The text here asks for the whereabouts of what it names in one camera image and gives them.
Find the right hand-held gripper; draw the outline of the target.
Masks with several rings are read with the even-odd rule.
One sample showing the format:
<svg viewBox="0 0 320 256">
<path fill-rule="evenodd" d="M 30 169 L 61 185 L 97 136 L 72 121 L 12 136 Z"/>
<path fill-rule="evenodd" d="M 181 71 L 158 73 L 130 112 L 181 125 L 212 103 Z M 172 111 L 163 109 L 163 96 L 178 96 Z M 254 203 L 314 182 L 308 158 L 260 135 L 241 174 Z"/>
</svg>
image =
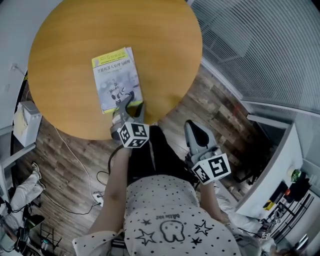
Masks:
<svg viewBox="0 0 320 256">
<path fill-rule="evenodd" d="M 210 129 L 199 122 L 187 120 L 184 133 L 191 151 L 204 150 L 194 155 L 189 152 L 185 158 L 188 168 L 201 184 L 207 185 L 231 174 L 227 154 L 215 146 L 216 139 Z"/>
</svg>

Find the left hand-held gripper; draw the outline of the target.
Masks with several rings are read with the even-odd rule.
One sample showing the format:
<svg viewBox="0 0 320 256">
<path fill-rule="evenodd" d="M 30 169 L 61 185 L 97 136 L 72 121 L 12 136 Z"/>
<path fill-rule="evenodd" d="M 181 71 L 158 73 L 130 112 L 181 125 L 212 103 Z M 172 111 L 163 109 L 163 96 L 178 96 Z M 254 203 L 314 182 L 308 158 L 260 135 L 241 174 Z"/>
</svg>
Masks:
<svg viewBox="0 0 320 256">
<path fill-rule="evenodd" d="M 134 99 L 134 92 L 130 91 L 119 104 L 119 110 L 112 114 L 110 134 L 112 139 L 120 141 L 124 148 L 141 148 L 150 138 L 149 125 L 144 123 L 145 104 L 140 103 L 134 117 L 128 112 L 128 106 Z"/>
</svg>

